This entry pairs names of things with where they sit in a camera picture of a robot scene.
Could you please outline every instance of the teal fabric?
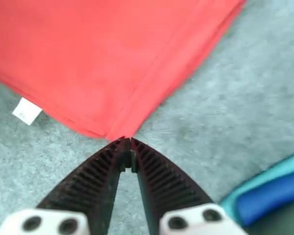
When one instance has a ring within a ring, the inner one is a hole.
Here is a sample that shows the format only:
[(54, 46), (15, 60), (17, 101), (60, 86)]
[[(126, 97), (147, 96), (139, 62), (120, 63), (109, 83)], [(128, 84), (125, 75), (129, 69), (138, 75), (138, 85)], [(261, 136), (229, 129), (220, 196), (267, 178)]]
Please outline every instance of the teal fabric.
[(227, 195), (222, 201), (221, 206), (226, 213), (237, 223), (241, 224), (240, 218), (236, 212), (237, 198), (243, 193), (250, 191), (268, 181), (274, 180), (278, 177), (290, 174), (294, 172), (294, 154), (289, 158), (277, 163), (268, 170), (260, 173), (254, 178), (247, 180), (239, 187), (234, 189), (229, 195)]

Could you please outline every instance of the screw hole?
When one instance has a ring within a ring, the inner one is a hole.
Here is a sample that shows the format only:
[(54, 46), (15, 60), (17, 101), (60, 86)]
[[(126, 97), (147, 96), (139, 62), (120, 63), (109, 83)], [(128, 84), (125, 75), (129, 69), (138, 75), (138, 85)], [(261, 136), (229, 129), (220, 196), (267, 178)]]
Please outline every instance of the screw hole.
[(77, 230), (77, 221), (75, 219), (64, 220), (59, 227), (59, 232), (62, 235), (73, 234)]
[(169, 220), (169, 227), (171, 229), (185, 229), (187, 228), (188, 224), (186, 221), (181, 217), (173, 217)]
[(206, 221), (220, 221), (222, 220), (221, 215), (215, 210), (206, 210), (203, 213)]
[(34, 216), (26, 220), (23, 224), (23, 230), (26, 232), (33, 231), (39, 227), (41, 223), (41, 218), (39, 216)]

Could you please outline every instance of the red cloth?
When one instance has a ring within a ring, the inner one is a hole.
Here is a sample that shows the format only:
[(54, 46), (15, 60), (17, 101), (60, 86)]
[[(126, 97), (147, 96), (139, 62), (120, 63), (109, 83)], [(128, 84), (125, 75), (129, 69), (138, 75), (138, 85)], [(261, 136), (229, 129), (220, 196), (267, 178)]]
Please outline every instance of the red cloth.
[(0, 82), (90, 137), (131, 137), (244, 0), (0, 0)]

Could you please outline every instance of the floor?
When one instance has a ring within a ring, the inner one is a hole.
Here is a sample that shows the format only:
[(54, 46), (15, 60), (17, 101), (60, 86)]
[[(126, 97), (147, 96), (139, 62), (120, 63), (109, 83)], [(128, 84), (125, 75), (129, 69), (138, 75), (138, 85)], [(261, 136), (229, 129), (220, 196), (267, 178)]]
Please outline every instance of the floor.
[[(27, 126), (0, 84), (0, 224), (32, 208), (105, 140), (45, 114)], [(294, 0), (249, 0), (192, 78), (136, 138), (185, 170), (216, 201), (294, 152)], [(109, 235), (148, 234), (135, 175), (123, 173)]]

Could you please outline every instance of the red fabric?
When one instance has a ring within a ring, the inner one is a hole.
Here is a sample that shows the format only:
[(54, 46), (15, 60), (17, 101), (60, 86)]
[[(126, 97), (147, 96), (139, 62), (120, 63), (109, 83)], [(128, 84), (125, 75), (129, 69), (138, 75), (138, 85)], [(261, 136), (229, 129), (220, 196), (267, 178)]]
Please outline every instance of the red fabric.
[(70, 128), (131, 137), (244, 0), (0, 0), (0, 82)]

